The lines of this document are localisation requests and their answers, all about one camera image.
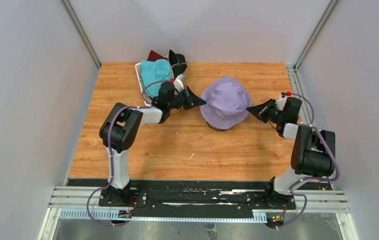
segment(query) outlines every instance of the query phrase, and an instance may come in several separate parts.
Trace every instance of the gray floor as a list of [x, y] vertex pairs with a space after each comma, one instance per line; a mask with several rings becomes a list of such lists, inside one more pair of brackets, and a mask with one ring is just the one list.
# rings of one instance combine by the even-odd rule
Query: gray floor
[[[295, 213], [286, 213], [287, 220]], [[335, 214], [305, 213], [291, 225], [273, 231], [256, 223], [131, 221], [122, 227], [100, 226], [91, 220], [63, 220], [56, 240], [342, 240]]]

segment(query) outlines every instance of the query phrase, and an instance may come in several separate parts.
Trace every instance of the metal frame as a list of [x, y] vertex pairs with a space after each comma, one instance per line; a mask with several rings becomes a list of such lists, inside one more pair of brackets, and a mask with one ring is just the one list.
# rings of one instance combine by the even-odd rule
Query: metal frame
[[[309, 98], [303, 91], [303, 89], [305, 88], [302, 82], [300, 81], [299, 75], [297, 71], [294, 69], [294, 66], [286, 65], [286, 71], [288, 72], [289, 82], [291, 83], [292, 91], [296, 94], [300, 94], [306, 98]], [[303, 101], [301, 105], [300, 118], [301, 121], [306, 124], [309, 123], [312, 119], [312, 110], [305, 101]]]
[[71, 23], [73, 24], [74, 28], [76, 29], [77, 34], [79, 35], [80, 39], [82, 40], [83, 45], [85, 46], [86, 50], [88, 51], [89, 56], [91, 57], [92, 61], [94, 62], [94, 65], [98, 69], [100, 69], [101, 68], [101, 61], [98, 58], [96, 51], [94, 50], [93, 46], [91, 45], [91, 42], [88, 39], [88, 36], [84, 31], [84, 28], [82, 27], [81, 23], [79, 22], [78, 16], [76, 16], [76, 13], [73, 10], [72, 4], [70, 3], [69, 0], [60, 0], [60, 2], [63, 5], [64, 10], [66, 11], [67, 15], [69, 16]]
[[46, 210], [45, 218], [37, 238], [38, 240], [52, 240], [54, 238], [61, 212], [61, 208], [48, 208]]
[[344, 240], [359, 240], [351, 213], [336, 213], [339, 230]]
[[324, 28], [325, 24], [327, 23], [328, 19], [330, 18], [339, 1], [340, 0], [329, 1], [328, 6], [325, 9], [325, 12], [323, 12], [322, 16], [320, 17], [320, 20], [314, 28], [306, 45], [304, 46], [303, 51], [301, 51], [300, 56], [297, 58], [297, 61], [294, 64], [295, 70], [300, 69], [300, 67], [302, 66], [303, 62], [306, 59], [306, 56], [308, 55], [310, 49], [312, 48], [313, 44], [315, 43], [316, 39], [318, 38], [319, 34], [321, 33], [322, 29]]
[[[56, 186], [48, 204], [48, 208], [53, 209], [85, 209], [90, 194], [98, 187], [92, 186]], [[233, 193], [243, 192], [262, 192], [263, 189], [233, 189]], [[340, 190], [296, 190], [297, 194], [305, 194], [307, 196], [306, 213], [349, 213], [349, 205], [346, 201], [346, 196]], [[105, 210], [129, 210], [129, 207], [101, 207], [98, 206], [100, 192], [93, 195], [89, 202], [92, 208], [105, 209]], [[303, 197], [295, 197], [295, 204], [301, 208], [304, 204]], [[280, 213], [282, 209], [261, 209], [253, 210], [254, 212], [264, 213]]]

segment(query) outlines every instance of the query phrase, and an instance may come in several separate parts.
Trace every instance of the folded fabric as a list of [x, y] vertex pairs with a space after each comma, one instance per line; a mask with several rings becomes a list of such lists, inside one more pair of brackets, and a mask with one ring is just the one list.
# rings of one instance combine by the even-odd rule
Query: folded fabric
[[[144, 87], [157, 81], [171, 80], [173, 78], [171, 65], [166, 59], [156, 61], [142, 60], [141, 77]], [[157, 97], [161, 84], [161, 82], [155, 83], [148, 87], [145, 92], [152, 98]]]
[[150, 62], [155, 62], [159, 59], [166, 59], [166, 57], [163, 57], [162, 55], [158, 54], [157, 52], [151, 50], [150, 53], [148, 54], [148, 58], [147, 58], [147, 61], [150, 61]]
[[200, 107], [206, 122], [216, 129], [227, 130], [242, 122], [252, 105], [252, 98], [241, 83], [229, 76], [224, 76], [210, 84], [201, 94], [206, 101]]

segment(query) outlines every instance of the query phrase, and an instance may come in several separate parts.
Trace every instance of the white wall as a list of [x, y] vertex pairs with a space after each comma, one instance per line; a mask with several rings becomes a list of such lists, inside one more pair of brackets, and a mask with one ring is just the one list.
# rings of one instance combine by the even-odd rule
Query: white wall
[[379, 239], [379, 1], [342, 0], [301, 78], [319, 127], [336, 132], [346, 192], [362, 240]]
[[293, 64], [329, 0], [70, 0], [102, 62], [151, 49], [189, 62]]
[[97, 72], [60, 1], [0, 1], [0, 239], [37, 238]]

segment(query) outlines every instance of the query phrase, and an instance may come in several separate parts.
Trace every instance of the hat brim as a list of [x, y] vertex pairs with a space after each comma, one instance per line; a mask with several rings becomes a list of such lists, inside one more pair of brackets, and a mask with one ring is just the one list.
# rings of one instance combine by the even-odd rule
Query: hat brim
[[249, 115], [249, 111], [242, 111], [240, 114], [233, 115], [232, 117], [227, 116], [222, 118], [219, 115], [212, 114], [215, 108], [209, 104], [200, 106], [201, 115], [215, 128], [227, 130], [233, 126], [241, 123]]

